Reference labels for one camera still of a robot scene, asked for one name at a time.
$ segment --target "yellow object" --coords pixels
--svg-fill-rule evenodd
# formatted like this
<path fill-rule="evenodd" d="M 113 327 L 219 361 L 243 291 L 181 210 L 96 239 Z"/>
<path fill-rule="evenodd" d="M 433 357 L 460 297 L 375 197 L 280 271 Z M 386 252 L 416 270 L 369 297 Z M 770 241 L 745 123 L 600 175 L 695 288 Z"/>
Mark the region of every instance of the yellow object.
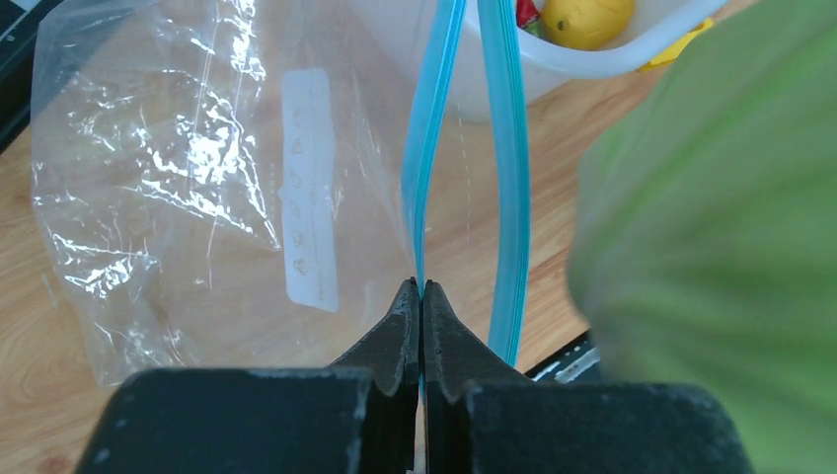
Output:
<path fill-rule="evenodd" d="M 677 56 L 683 52 L 683 49 L 685 49 L 686 46 L 692 42 L 693 39 L 697 38 L 699 34 L 711 28 L 714 24 L 715 22 L 713 22 L 711 18 L 704 20 L 704 23 L 698 25 L 697 28 L 689 32 L 685 37 L 678 39 L 675 44 L 669 46 L 665 51 L 661 52 L 657 57 L 649 61 L 648 64 L 641 67 L 639 70 L 648 71 L 654 67 L 671 64 L 674 62 L 674 59 L 677 59 Z"/>
<path fill-rule="evenodd" d="M 548 0 L 541 23 L 550 42 L 592 51 L 625 30 L 634 8 L 635 0 Z"/>

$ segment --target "wood grain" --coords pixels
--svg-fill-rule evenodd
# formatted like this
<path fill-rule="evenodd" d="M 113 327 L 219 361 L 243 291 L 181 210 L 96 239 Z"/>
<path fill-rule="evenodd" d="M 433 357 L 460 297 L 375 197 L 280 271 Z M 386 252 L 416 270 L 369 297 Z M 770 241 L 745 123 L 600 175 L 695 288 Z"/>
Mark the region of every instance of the wood grain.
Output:
<path fill-rule="evenodd" d="M 732 0 L 720 16 L 755 1 Z M 564 277 L 575 166 L 602 130 L 647 95 L 661 72 L 570 83 L 529 110 L 534 228 L 520 368 L 533 365 L 585 329 L 567 298 Z M 27 130 L 0 157 L 0 472 L 61 474 L 72 471 L 112 390 L 96 386 L 82 327 L 51 269 L 30 208 L 30 141 Z M 478 158 L 473 159 L 476 166 Z M 456 182 L 442 176 L 434 192 L 444 197 L 445 184 Z M 472 185 L 474 196 L 479 196 L 482 185 Z M 430 220 L 456 216 L 455 209 L 442 209 Z M 474 228 L 468 245 L 479 249 L 469 250 L 469 258 L 485 261 L 489 270 L 461 276 L 466 283 L 460 289 L 469 292 L 468 324 L 484 334 L 496 249 L 492 232 L 480 229 L 496 224 L 489 217 L 469 222 Z M 444 265 L 461 249 L 456 229 L 428 233 L 428 260 L 433 265 Z"/>

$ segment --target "label on plastic bag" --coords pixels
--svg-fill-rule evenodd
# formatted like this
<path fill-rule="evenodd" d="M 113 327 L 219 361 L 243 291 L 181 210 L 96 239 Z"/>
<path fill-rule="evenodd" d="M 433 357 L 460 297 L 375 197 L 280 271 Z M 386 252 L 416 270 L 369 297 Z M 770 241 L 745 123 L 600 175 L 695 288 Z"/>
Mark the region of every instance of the label on plastic bag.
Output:
<path fill-rule="evenodd" d="M 336 312 L 338 292 L 332 179 L 335 128 L 323 69 L 282 76 L 282 201 L 285 286 L 297 304 Z"/>

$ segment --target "plastic bag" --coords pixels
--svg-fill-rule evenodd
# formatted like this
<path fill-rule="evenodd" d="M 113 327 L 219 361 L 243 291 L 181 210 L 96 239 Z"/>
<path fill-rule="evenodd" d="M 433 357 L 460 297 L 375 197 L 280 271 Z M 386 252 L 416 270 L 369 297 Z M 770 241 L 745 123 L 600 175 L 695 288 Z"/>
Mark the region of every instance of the plastic bag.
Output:
<path fill-rule="evenodd" d="M 327 364 L 421 274 L 403 184 L 430 183 L 402 157 L 418 143 L 411 163 L 432 169 L 445 94 L 421 121 L 414 101 L 433 87 L 396 67 L 362 5 L 66 0 L 41 23 L 34 209 L 100 383 L 150 366 Z M 437 23 L 462 5 L 440 2 Z M 410 32 L 428 74 L 431 33 L 448 32 Z M 439 149 L 488 148 L 490 165 L 491 142 L 467 144 L 452 110 Z M 470 226 L 469 188 L 447 191 Z M 463 294 L 446 269 L 427 276 Z"/>

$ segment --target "yellow ball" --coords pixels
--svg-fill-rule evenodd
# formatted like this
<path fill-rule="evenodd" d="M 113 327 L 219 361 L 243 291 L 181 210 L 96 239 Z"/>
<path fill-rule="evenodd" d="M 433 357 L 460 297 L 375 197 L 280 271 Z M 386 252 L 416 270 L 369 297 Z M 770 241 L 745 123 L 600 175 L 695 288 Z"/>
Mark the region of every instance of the yellow ball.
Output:
<path fill-rule="evenodd" d="M 634 8 L 635 0 L 548 0 L 541 23 L 554 44 L 592 51 L 628 27 Z"/>

